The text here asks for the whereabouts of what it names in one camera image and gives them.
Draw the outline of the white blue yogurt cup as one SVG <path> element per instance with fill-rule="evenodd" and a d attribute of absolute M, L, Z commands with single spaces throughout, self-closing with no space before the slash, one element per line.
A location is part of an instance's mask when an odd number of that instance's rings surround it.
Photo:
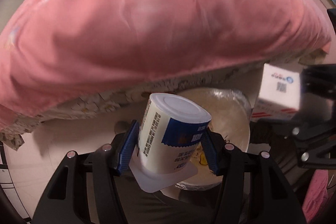
<path fill-rule="evenodd" d="M 190 159 L 211 120 L 187 98 L 151 94 L 130 161 L 139 187 L 154 193 L 195 176 L 198 169 Z"/>

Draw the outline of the white milk carton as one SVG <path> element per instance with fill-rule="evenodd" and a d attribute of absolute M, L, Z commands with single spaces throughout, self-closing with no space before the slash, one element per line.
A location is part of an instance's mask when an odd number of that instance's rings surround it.
<path fill-rule="evenodd" d="M 301 99 L 301 79 L 298 72 L 265 64 L 251 121 L 279 119 L 288 121 L 297 114 Z"/>

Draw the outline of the white lined trash bin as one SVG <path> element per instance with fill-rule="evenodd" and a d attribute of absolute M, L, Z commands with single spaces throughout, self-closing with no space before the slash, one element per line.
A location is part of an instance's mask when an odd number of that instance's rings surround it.
<path fill-rule="evenodd" d="M 249 119 L 252 108 L 248 98 L 237 89 L 195 88 L 178 94 L 185 97 L 205 110 L 212 120 L 209 129 L 222 135 L 227 143 L 232 143 L 241 151 L 246 152 L 249 146 Z M 198 145 L 190 162 L 197 167 L 198 173 L 175 186 L 181 190 L 209 190 L 222 182 L 209 169 L 202 146 Z"/>

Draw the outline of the pink quilted garment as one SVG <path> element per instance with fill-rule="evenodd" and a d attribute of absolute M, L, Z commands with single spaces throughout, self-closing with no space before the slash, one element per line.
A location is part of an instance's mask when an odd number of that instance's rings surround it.
<path fill-rule="evenodd" d="M 332 189 L 335 189 L 335 170 L 315 170 L 302 206 L 307 223 L 326 206 L 330 198 L 328 190 Z"/>

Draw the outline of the floral mattress side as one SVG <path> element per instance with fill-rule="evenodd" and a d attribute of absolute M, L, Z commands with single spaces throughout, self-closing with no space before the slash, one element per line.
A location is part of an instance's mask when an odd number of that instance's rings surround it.
<path fill-rule="evenodd" d="M 13 150 L 51 119 L 89 119 L 141 102 L 145 94 L 219 84 L 265 62 L 321 63 L 329 45 L 153 51 L 140 48 L 38 56 L 1 49 L 1 141 Z"/>

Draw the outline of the pink floral bed cover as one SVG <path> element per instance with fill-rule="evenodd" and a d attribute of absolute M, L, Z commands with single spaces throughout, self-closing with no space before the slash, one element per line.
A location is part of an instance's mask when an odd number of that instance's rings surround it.
<path fill-rule="evenodd" d="M 1 130 L 87 94 L 331 40 L 313 0 L 25 0 L 1 33 Z"/>

